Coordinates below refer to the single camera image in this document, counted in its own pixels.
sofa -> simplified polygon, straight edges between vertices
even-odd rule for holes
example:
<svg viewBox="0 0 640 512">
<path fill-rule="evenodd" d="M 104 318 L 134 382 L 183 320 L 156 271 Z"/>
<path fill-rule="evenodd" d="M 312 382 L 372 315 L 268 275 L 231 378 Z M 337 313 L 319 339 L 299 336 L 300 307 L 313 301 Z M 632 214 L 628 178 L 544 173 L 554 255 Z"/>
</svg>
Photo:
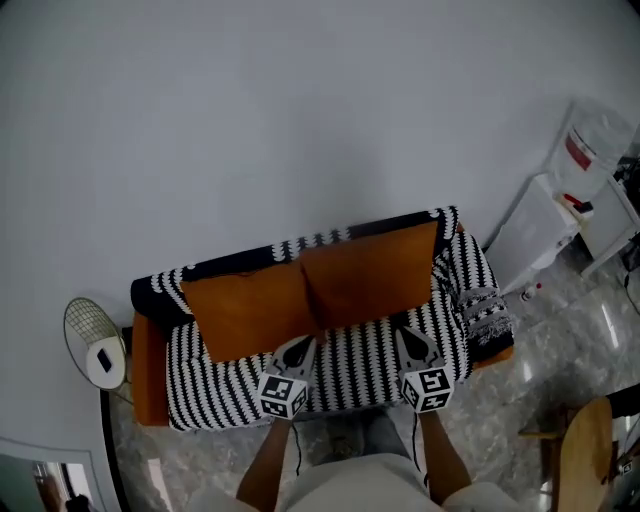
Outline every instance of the sofa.
<svg viewBox="0 0 640 512">
<path fill-rule="evenodd" d="M 137 421 L 180 431 L 223 430 L 263 421 L 255 402 L 271 353 L 212 361 L 181 286 L 215 276 L 295 262 L 305 250 L 434 223 L 429 300 L 388 316 L 327 329 L 318 347 L 309 413 L 400 401 L 395 384 L 396 327 L 436 340 L 459 382 L 472 371 L 511 357 L 506 304 L 482 250 L 458 222 L 454 206 L 299 237 L 135 280 L 132 335 L 133 403 Z"/>
</svg>

black and white striped blanket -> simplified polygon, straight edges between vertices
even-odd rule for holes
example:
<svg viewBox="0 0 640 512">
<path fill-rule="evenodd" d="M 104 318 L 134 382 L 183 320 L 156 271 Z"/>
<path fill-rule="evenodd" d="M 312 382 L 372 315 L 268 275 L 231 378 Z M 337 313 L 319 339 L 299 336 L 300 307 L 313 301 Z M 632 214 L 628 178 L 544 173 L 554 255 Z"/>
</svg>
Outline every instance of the black and white striped blanket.
<svg viewBox="0 0 640 512">
<path fill-rule="evenodd" d="M 328 343 L 318 347 L 308 412 L 401 400 L 393 343 L 393 332 L 399 325 L 409 325 L 435 339 L 458 381 L 469 376 L 474 362 L 513 345 L 506 306 L 493 273 L 475 239 L 456 232 L 457 211 L 450 207 L 426 213 L 439 222 L 431 300 L 392 317 L 327 331 Z M 306 247 L 349 239 L 353 231 L 349 228 L 298 238 L 271 246 L 270 253 L 275 261 L 290 261 Z M 179 281 L 183 273 L 198 266 L 151 276 L 153 293 L 170 297 L 182 312 L 190 314 Z M 271 354 L 257 354 L 213 363 L 195 320 L 173 326 L 167 345 L 171 427 L 182 431 L 222 430 L 257 424 L 261 420 L 256 401 L 258 377 L 270 358 Z"/>
</svg>

